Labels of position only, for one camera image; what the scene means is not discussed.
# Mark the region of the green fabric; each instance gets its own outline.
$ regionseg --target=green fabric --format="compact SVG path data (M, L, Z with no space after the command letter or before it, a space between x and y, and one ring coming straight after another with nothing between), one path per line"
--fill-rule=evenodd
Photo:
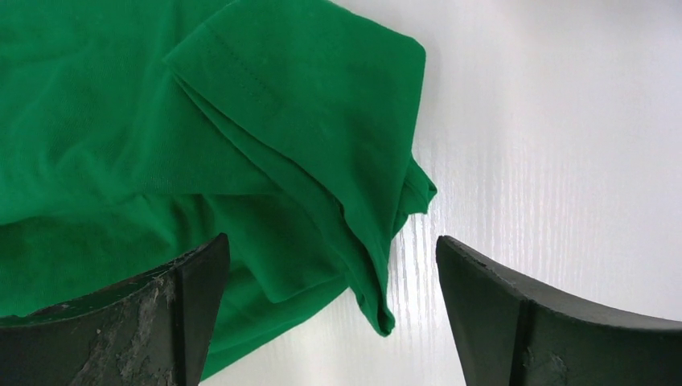
M0 2L0 314L225 232L204 376L348 287L389 334L390 242L436 192L424 62L326 0Z

